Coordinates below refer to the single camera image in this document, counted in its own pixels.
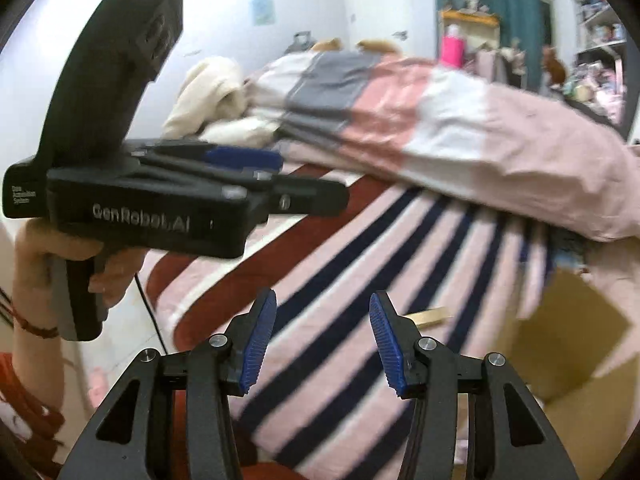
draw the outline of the metal screw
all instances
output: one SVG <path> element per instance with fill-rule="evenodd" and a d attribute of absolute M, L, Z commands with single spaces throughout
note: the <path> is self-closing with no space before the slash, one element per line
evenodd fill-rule
<path fill-rule="evenodd" d="M 436 340 L 431 337 L 423 337 L 418 341 L 418 346 L 423 350 L 435 350 L 438 343 L 436 343 Z"/>
<path fill-rule="evenodd" d="M 149 361 L 153 361 L 158 356 L 158 350 L 156 350 L 155 348 L 145 348 L 138 354 L 138 356 L 143 363 L 148 363 Z"/>
<path fill-rule="evenodd" d="M 246 189 L 242 186 L 223 186 L 222 196 L 228 200 L 242 200 L 246 198 Z"/>
<path fill-rule="evenodd" d="M 280 197 L 280 206 L 281 211 L 286 211 L 291 207 L 291 197 L 289 195 L 283 195 Z"/>
<path fill-rule="evenodd" d="M 214 348 L 226 345 L 227 341 L 229 341 L 229 339 L 227 339 L 224 334 L 214 334 L 209 338 L 209 344 Z"/>
<path fill-rule="evenodd" d="M 255 180 L 271 180 L 271 173 L 268 171 L 256 170 L 254 171 Z"/>
<path fill-rule="evenodd" d="M 507 362 L 507 359 L 505 359 L 504 355 L 502 354 L 493 353 L 493 354 L 489 354 L 489 362 L 493 366 L 503 366 L 505 362 Z"/>

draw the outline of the triangular cutout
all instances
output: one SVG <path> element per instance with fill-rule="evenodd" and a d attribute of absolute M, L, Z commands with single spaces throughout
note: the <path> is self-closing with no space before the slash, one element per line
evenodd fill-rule
<path fill-rule="evenodd" d="M 536 419 L 526 407 L 520 394 L 511 384 L 504 385 L 504 402 L 509 419 L 509 433 L 513 447 L 532 446 L 542 444 L 544 435 Z"/>
<path fill-rule="evenodd" d="M 128 444 L 133 432 L 133 416 L 136 413 L 136 402 L 140 381 L 131 381 L 124 393 L 117 400 L 109 414 L 104 418 L 96 433 L 98 440 Z"/>

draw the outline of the person's arm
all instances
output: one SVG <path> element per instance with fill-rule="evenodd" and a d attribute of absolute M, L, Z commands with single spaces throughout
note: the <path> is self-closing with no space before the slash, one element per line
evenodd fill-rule
<path fill-rule="evenodd" d="M 102 243 L 61 233 L 46 220 L 29 220 L 15 241 L 14 310 L 30 325 L 56 326 L 50 308 L 49 258 L 86 260 L 102 249 Z M 140 270 L 146 251 L 127 249 L 108 259 L 104 272 L 91 278 L 89 290 L 101 292 L 108 306 L 124 296 L 133 275 Z M 44 406 L 60 410 L 64 396 L 64 370 L 59 337 L 44 339 L 14 323 L 13 365 L 24 389 Z"/>

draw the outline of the pink bottle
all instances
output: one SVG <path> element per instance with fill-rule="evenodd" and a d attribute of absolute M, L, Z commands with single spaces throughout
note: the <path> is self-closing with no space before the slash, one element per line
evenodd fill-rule
<path fill-rule="evenodd" d="M 442 38 L 440 62 L 452 68 L 462 68 L 465 64 L 465 40 L 460 38 L 460 28 L 449 25 Z"/>

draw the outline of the blue poster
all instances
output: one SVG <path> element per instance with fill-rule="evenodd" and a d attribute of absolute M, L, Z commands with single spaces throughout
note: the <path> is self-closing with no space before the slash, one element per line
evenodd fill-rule
<path fill-rule="evenodd" d="M 276 9 L 273 0 L 251 1 L 251 14 L 254 25 L 273 25 L 276 22 Z"/>

